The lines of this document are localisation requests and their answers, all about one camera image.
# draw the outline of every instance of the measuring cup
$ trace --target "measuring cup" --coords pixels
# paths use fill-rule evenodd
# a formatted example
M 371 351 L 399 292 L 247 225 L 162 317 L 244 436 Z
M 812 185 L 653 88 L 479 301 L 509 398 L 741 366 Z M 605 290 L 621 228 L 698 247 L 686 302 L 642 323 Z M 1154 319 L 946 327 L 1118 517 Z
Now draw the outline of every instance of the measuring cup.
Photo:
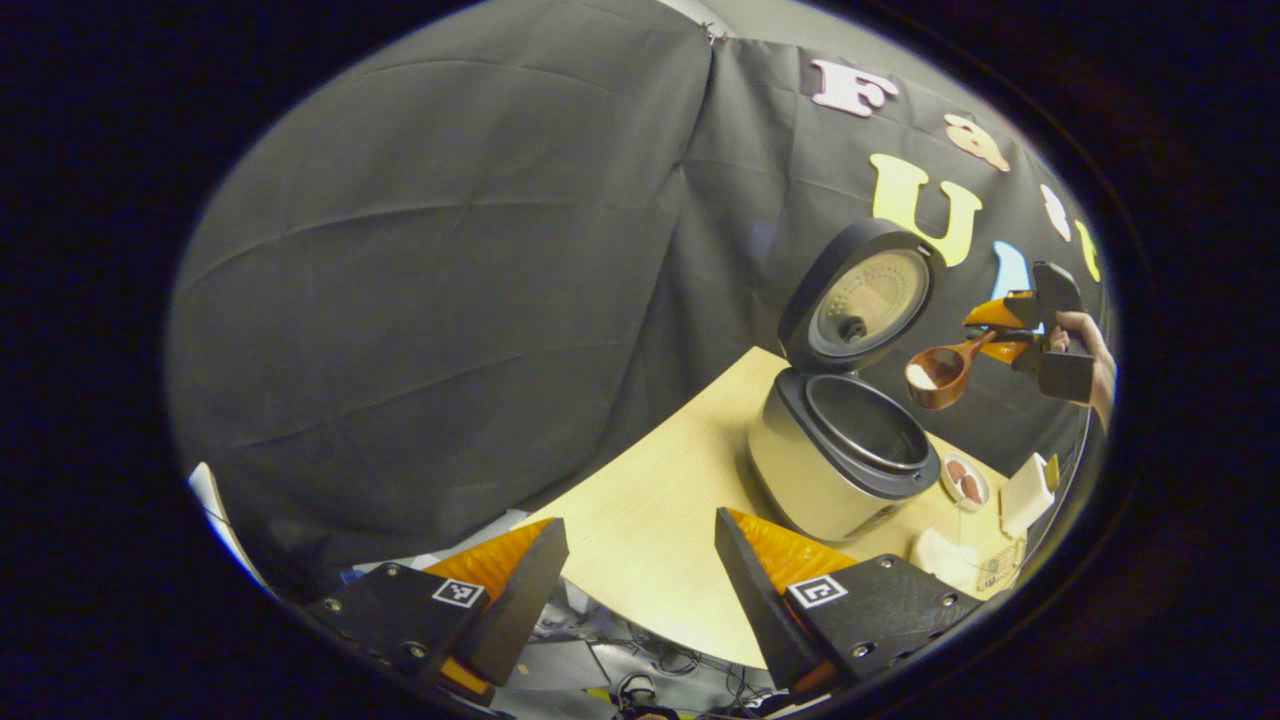
M 969 342 L 923 350 L 906 364 L 906 391 L 925 410 L 941 410 L 964 395 L 969 366 L 982 346 L 996 337 L 989 329 Z

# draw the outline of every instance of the yellow letter u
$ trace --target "yellow letter u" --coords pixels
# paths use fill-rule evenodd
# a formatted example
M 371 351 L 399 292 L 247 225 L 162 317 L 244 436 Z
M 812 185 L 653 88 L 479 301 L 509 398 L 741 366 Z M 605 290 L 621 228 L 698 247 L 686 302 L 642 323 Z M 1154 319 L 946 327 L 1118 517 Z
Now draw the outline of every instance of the yellow letter u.
M 959 184 L 943 181 L 942 192 L 951 199 L 947 234 L 929 237 L 915 224 L 915 204 L 920 197 L 920 186 L 929 182 L 928 173 L 892 155 L 876 154 L 870 160 L 879 173 L 876 178 L 872 215 L 892 220 L 932 242 L 947 261 L 947 266 L 963 263 L 969 255 L 969 243 L 973 242 L 973 217 L 982 210 L 982 200 Z

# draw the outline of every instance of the white container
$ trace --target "white container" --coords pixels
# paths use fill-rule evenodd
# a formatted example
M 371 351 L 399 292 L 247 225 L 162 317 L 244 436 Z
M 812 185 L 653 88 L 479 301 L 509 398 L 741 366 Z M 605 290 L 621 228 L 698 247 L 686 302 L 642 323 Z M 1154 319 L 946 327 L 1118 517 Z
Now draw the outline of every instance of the white container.
M 1006 536 L 1018 538 L 1053 505 L 1053 493 L 1044 479 L 1046 465 L 1033 452 L 1000 491 L 1000 528 Z
M 964 468 L 965 474 L 974 479 L 974 483 L 978 486 L 978 497 L 980 500 L 965 496 L 964 489 L 959 483 L 961 478 L 951 478 L 951 473 L 947 468 L 948 462 L 959 462 Z M 987 484 L 987 478 L 984 478 L 982 473 L 978 471 L 978 468 L 964 455 L 952 452 L 942 459 L 940 482 L 942 483 L 942 487 L 947 488 L 947 495 L 951 496 L 951 500 L 956 501 L 956 506 L 968 512 L 977 512 L 978 510 L 986 507 L 987 502 L 991 501 L 991 486 Z

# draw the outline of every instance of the rice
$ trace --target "rice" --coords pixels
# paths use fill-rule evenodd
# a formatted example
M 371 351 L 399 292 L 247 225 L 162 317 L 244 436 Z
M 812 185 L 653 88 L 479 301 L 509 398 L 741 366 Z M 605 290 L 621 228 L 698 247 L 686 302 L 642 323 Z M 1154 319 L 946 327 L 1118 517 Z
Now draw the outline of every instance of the rice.
M 933 383 L 933 378 L 919 365 L 906 366 L 906 382 L 920 389 L 938 389 L 938 386 Z

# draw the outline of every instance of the open lid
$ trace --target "open lid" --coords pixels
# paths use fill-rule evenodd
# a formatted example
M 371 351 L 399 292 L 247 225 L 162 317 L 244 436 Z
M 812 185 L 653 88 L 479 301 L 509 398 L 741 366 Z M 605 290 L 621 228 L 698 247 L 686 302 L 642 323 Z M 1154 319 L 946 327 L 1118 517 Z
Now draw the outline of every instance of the open lid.
M 818 255 L 778 322 L 787 361 L 803 373 L 876 363 L 924 311 L 946 272 L 942 255 L 890 220 L 867 218 Z

